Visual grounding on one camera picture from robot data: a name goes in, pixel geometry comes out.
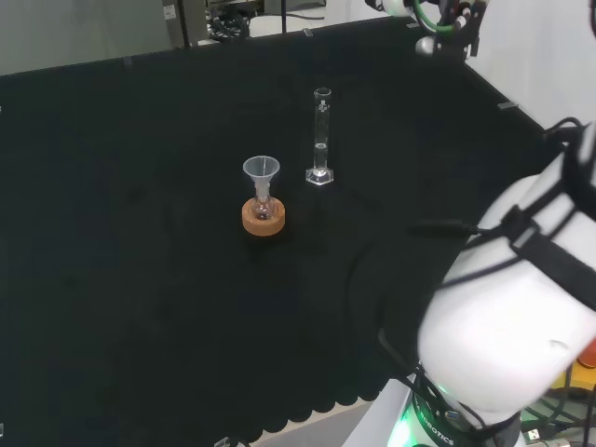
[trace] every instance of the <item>green light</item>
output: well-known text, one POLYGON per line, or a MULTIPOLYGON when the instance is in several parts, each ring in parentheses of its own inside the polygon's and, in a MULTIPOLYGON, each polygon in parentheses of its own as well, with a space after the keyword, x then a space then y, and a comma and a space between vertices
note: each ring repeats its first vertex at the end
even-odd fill
POLYGON ((410 440, 410 427, 408 427, 408 418, 402 417, 393 427, 387 447, 403 447, 410 440))

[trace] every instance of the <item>black strap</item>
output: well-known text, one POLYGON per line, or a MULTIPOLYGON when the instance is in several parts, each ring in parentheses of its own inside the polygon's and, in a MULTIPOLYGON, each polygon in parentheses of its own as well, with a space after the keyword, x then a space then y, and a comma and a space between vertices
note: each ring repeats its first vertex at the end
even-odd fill
POLYGON ((509 246, 522 259, 552 279, 580 303, 596 309, 596 272, 540 232, 540 227, 514 207, 503 220, 509 246))

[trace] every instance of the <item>clear plastic funnel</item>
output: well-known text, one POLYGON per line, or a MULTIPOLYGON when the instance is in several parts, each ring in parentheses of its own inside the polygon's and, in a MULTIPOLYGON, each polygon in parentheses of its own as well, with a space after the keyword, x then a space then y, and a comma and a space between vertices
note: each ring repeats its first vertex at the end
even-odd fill
POLYGON ((271 219, 276 213, 275 202, 269 195, 269 184, 279 171, 279 162, 272 156, 254 156, 242 167, 254 182, 256 197, 251 202, 251 211, 257 219, 271 219))

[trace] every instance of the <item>funnel stem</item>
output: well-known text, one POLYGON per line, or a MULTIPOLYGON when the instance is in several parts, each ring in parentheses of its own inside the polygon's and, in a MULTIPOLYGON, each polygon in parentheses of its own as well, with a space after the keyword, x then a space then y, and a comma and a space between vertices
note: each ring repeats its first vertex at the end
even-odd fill
POLYGON ((257 199, 261 202, 266 202, 269 198, 269 182, 255 182, 254 187, 257 190, 257 199))

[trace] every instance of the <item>funnel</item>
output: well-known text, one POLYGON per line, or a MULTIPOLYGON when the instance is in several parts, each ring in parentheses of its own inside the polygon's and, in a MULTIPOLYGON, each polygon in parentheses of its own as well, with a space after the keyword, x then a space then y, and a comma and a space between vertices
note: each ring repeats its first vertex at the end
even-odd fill
POLYGON ((271 236, 285 222, 283 205, 269 195, 269 184, 279 171, 279 162, 272 156, 254 156, 246 160, 242 168, 252 178, 256 191, 255 198, 242 208, 244 227, 256 236, 271 236))

